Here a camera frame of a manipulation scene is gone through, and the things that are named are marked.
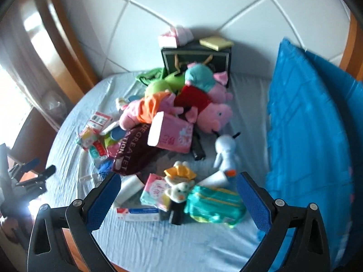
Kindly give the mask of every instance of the white upholstered headboard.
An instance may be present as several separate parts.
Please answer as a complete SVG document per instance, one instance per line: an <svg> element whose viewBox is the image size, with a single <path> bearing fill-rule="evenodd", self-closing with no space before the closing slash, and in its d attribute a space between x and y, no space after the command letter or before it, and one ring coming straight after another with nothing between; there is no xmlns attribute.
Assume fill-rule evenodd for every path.
<svg viewBox="0 0 363 272"><path fill-rule="evenodd" d="M342 0L62 0L95 72L163 66L157 36L170 25L235 42L231 71L271 77L279 42L339 64L350 12Z"/></svg>

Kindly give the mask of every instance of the bed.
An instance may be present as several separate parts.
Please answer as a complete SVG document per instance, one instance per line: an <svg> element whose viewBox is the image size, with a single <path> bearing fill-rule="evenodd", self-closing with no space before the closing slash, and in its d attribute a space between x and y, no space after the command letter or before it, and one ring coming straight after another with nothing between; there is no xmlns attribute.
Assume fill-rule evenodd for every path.
<svg viewBox="0 0 363 272"><path fill-rule="evenodd" d="M48 192L41 200L51 207L69 205L84 198L95 181L80 183L78 179L95 172L87 154L75 144L78 133L92 112L116 113L115 98L142 94L145 86L135 80L137 73L121 73L97 84L76 105L62 125L48 158L57 173L47 181ZM231 76L229 91L235 95L231 103L232 122L225 133L241 131L238 153L242 157L240 170L248 171L263 186L267 174L266 105L269 80L241 74ZM214 135L201 136L207 158L195 162L191 154L163 151L157 161L142 173L156 172L172 166L176 160L187 160L202 180L215 172ZM167 221L125 222L111 210L101 228L93 235L111 262L128 271L239 271L255 251L260 240L249 215L234 229L215 224L200 224L188 220L182 226Z"/></svg>

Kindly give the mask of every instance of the curtain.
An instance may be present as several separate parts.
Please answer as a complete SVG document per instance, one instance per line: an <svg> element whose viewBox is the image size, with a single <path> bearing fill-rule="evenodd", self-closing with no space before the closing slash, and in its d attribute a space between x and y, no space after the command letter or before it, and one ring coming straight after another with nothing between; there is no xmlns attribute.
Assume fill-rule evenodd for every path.
<svg viewBox="0 0 363 272"><path fill-rule="evenodd" d="M49 44L47 33L41 33L46 31L39 30L39 19L39 13L34 13L31 19L23 21L19 1L13 2L0 21L0 65L9 73L28 101L58 131L73 105L32 43L32 40L37 39L45 47Z"/></svg>

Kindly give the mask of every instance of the wooden bed frame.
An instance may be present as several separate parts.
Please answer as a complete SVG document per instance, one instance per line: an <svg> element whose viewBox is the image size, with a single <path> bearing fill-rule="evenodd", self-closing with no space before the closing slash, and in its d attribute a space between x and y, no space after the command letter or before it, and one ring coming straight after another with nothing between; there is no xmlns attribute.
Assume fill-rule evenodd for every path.
<svg viewBox="0 0 363 272"><path fill-rule="evenodd" d="M353 14L350 16L348 41L339 67L358 81L363 80L363 31Z"/></svg>

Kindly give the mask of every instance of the pink pig plush toy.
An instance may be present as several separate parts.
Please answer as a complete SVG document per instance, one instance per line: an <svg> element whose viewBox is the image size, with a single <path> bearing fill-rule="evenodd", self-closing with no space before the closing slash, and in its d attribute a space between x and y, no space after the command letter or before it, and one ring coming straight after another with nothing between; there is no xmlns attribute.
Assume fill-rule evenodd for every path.
<svg viewBox="0 0 363 272"><path fill-rule="evenodd" d="M192 107L185 117L188 122L196 122L205 133L219 131L233 115L228 105L213 103L205 92L194 86L184 86L175 98L174 105Z"/></svg>
<svg viewBox="0 0 363 272"><path fill-rule="evenodd" d="M174 107L175 94L165 91L134 100L121 107L120 127L127 131L140 123L151 124L154 116L163 111L167 114L181 114L182 107Z"/></svg>

